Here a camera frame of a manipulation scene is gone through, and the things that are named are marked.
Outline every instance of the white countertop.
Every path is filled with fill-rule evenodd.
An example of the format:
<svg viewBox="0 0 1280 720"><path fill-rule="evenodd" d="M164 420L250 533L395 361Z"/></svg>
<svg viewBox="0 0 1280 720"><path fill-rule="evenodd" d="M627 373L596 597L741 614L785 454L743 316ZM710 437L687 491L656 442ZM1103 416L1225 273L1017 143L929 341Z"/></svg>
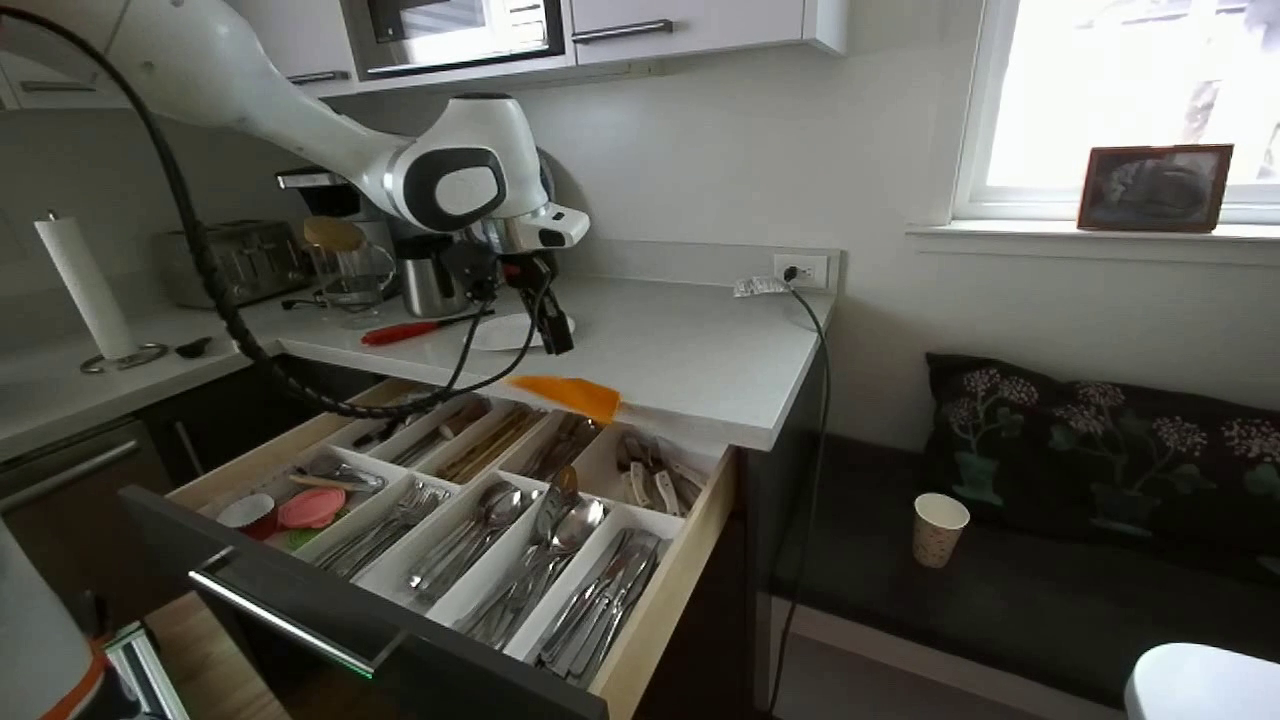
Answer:
<svg viewBox="0 0 1280 720"><path fill-rule="evenodd" d="M662 427L687 442L770 447L791 413L817 351L817 334L791 297L733 301L729 290L636 286L636 281L559 281L556 297L574 321L574 349L562 356L531 351L516 373L587 377L623 395L618 420ZM273 351L318 365L363 369L401 382L445 385L465 323L434 335L363 349L368 327L412 321L401 304L377 313L318 313L258 304L249 323ZM135 373L82 377L87 335L76 343L32 349L0 361L0 462L114 420L164 395L189 393L245 369L210 313L156 313L135 321L139 341L184 343L216 335L200 361L164 356ZM502 369L511 351L470 351L465 385Z"/></svg>

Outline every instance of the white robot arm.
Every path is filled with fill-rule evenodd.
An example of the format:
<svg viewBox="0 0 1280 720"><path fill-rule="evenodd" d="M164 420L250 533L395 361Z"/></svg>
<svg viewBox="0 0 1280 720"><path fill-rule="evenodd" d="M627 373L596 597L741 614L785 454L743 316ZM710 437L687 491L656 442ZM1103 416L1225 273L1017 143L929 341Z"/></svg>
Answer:
<svg viewBox="0 0 1280 720"><path fill-rule="evenodd" d="M422 232L494 225L499 256L570 247L587 216L549 206L528 121L508 95L461 95L415 140L371 134L297 93L222 0L0 0L98 50L156 115L236 129L346 176Z"/></svg>

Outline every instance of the kitchen drawer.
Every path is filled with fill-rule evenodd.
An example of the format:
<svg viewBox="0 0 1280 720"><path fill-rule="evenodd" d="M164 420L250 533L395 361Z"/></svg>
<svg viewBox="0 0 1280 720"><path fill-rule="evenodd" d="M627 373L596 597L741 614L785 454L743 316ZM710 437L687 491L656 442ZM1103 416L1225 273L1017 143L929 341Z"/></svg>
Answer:
<svg viewBox="0 0 1280 720"><path fill-rule="evenodd" d="M405 393L415 390L379 385L363 395L383 403ZM468 507L476 507L484 488L543 488L543 481L525 472L543 442L562 427L562 416L486 402L486 413L465 432L433 444L408 463L391 463L395 454L439 427L449 413L453 408L434 408L421 420L408 420L391 437L379 437L379 420L316 416L167 491L167 500L144 491L131 491L126 500L164 567L189 571L207 565L207 555L230 555L222 567L207 567L205 575L216 575L222 587L236 587L240 600L250 600L273 616L288 616L288 625L306 625L305 632L310 632L310 641L341 647L328 654L334 663L346 663L389 696L415 696L415 709L433 717L631 717L729 526L735 491L733 454L656 442L673 472L691 475L701 488L695 504L679 518L641 507L611 462L623 427L596 432L574 454L570 472L579 491L606 507L606 519L579 544L559 582L552 582L528 621L494 654L468 641L455 625L499 584L502 567L519 561L534 507L525 511L433 608L412 604L405 567L439 544L439 536L468 518ZM476 455L476 444L499 427L519 427L519 437L502 447L492 447L480 472L461 481L439 475L468 454ZM379 511L377 504L389 504L379 500L389 488L305 544L256 544L245 533L228 533L210 519L228 500L278 484L288 469L306 463L318 454L341 454L346 463L383 475L389 488L433 488L445 504L371 565L363 565L350 582L318 571L316 555L350 542L363 518ZM543 646L543 632L556 625L562 600L587 584L587 575L599 567L599 555L627 530L659 536L662 551L617 646L596 663L596 676L579 689L534 670L531 656Z"/></svg>

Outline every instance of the patterned pillow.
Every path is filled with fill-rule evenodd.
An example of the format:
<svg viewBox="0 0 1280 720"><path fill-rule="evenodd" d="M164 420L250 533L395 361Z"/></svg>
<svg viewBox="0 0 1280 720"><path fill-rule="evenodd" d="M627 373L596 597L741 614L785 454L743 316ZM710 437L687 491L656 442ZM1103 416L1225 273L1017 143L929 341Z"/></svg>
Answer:
<svg viewBox="0 0 1280 720"><path fill-rule="evenodd" d="M929 356L929 373L932 488L1013 530L1280 582L1280 413L978 356Z"/></svg>

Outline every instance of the paper cup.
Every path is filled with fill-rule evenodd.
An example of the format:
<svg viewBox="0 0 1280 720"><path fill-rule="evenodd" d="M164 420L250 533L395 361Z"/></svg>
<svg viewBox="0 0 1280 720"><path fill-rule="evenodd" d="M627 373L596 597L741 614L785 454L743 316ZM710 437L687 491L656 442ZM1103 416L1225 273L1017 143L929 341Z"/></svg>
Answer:
<svg viewBox="0 0 1280 720"><path fill-rule="evenodd" d="M967 507L943 491L919 491L917 497L917 533L912 533L912 555L924 567L949 567L960 533L967 530Z"/></svg>

